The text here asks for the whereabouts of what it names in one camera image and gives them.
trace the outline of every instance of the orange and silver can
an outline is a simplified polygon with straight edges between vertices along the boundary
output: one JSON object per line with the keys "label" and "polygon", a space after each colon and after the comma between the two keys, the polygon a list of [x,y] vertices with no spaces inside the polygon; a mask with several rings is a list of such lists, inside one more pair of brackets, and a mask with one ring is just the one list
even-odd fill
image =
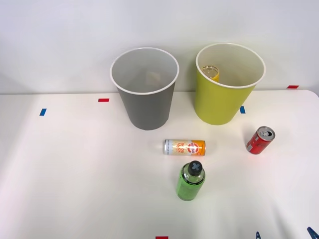
{"label": "orange and silver can", "polygon": [[204,140],[166,139],[164,154],[181,156],[204,156],[206,143]]}

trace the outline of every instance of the white rim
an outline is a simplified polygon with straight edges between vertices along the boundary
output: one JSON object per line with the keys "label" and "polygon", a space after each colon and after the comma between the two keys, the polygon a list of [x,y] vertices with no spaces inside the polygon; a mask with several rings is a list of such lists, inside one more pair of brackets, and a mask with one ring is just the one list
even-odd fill
{"label": "white rim", "polygon": [[[215,46],[215,45],[234,45],[234,46],[240,46],[240,47],[245,48],[245,49],[251,51],[252,53],[254,53],[254,54],[259,58],[259,60],[263,63],[263,66],[264,66],[264,73],[263,73],[263,75],[261,76],[261,78],[260,78],[258,81],[256,81],[255,83],[250,84],[250,85],[247,85],[247,86],[228,86],[228,85],[221,84],[221,83],[219,83],[219,82],[213,81],[212,79],[208,78],[205,74],[202,73],[202,71],[201,71],[201,69],[200,69],[200,67],[199,67],[199,65],[198,65],[198,58],[199,58],[199,55],[202,53],[202,51],[204,51],[204,50],[205,50],[206,48],[208,48],[208,47]],[[265,65],[265,62],[264,62],[264,60],[263,60],[255,51],[253,51],[252,49],[250,49],[250,48],[248,48],[248,47],[246,47],[246,46],[242,46],[242,45],[235,44],[235,43],[228,43],[228,42],[225,42],[225,43],[214,43],[214,44],[208,45],[208,46],[204,47],[203,49],[201,49],[201,51],[200,51],[200,52],[197,54],[197,56],[196,56],[196,67],[197,67],[198,71],[201,73],[201,75],[202,75],[203,77],[205,77],[207,80],[209,80],[210,82],[212,82],[212,83],[214,83],[214,84],[217,84],[217,85],[219,85],[219,86],[223,86],[223,87],[227,87],[227,88],[233,88],[233,89],[243,89],[243,88],[248,88],[248,87],[254,86],[254,85],[258,84],[258,83],[264,78],[264,76],[265,76],[265,74],[266,74],[266,65]]]}
{"label": "white rim", "polygon": [[[140,93],[140,92],[128,91],[128,90],[124,89],[123,87],[119,86],[119,85],[115,82],[115,80],[113,79],[113,76],[112,76],[112,69],[113,69],[113,66],[114,66],[114,64],[116,63],[116,61],[117,61],[120,57],[124,56],[125,54],[127,54],[127,53],[129,53],[129,52],[131,52],[131,51],[136,51],[136,50],[141,50],[141,49],[153,49],[153,50],[161,51],[161,52],[164,52],[164,53],[166,53],[167,55],[169,55],[171,58],[173,58],[173,60],[174,60],[175,63],[176,63],[176,66],[177,66],[177,72],[176,72],[175,78],[172,80],[171,83],[169,83],[167,86],[165,86],[165,87],[163,87],[163,88],[161,88],[161,89],[159,89],[159,90],[157,90],[157,91],[141,92],[141,93]],[[142,95],[142,96],[143,96],[143,95],[156,94],[156,93],[158,93],[158,92],[161,92],[161,91],[163,91],[163,90],[166,90],[166,89],[169,88],[172,84],[175,83],[175,81],[176,81],[176,79],[177,79],[177,77],[178,77],[178,74],[179,74],[179,65],[178,65],[178,62],[177,62],[177,60],[175,59],[175,57],[173,57],[173,55],[171,55],[171,54],[168,53],[167,51],[164,51],[164,50],[158,49],[158,48],[154,48],[154,47],[139,47],[139,48],[134,48],[134,49],[132,49],[132,50],[126,51],[126,52],[122,53],[121,55],[119,55],[119,56],[113,61],[112,65],[111,65],[111,69],[110,69],[110,77],[111,77],[111,79],[112,79],[112,82],[114,83],[114,85],[116,85],[117,88],[119,88],[120,90],[125,91],[125,92],[127,92],[127,93],[130,93],[130,94]]]}

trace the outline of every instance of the yellow-green bin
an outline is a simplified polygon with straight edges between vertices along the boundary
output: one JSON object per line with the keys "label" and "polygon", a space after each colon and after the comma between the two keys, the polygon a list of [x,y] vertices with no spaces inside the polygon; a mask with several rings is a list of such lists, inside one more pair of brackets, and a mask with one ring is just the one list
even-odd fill
{"label": "yellow-green bin", "polygon": [[[219,69],[219,82],[205,76],[207,65]],[[195,111],[204,122],[225,124],[238,112],[255,86],[263,79],[263,59],[248,47],[216,43],[204,47],[196,57]]]}

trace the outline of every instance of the black bottle cap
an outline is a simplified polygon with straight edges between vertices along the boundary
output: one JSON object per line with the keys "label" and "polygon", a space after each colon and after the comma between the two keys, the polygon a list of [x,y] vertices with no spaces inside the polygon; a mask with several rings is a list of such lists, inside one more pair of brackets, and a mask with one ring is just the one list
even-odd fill
{"label": "black bottle cap", "polygon": [[203,166],[198,161],[191,161],[188,166],[188,172],[191,176],[198,176],[203,169]]}

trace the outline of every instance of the green bottle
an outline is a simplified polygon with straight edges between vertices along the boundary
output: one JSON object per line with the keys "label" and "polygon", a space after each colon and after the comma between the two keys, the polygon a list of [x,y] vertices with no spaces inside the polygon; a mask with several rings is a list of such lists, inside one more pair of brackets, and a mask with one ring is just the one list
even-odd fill
{"label": "green bottle", "polygon": [[198,161],[185,164],[180,173],[176,193],[184,201],[193,200],[205,181],[205,171]]}

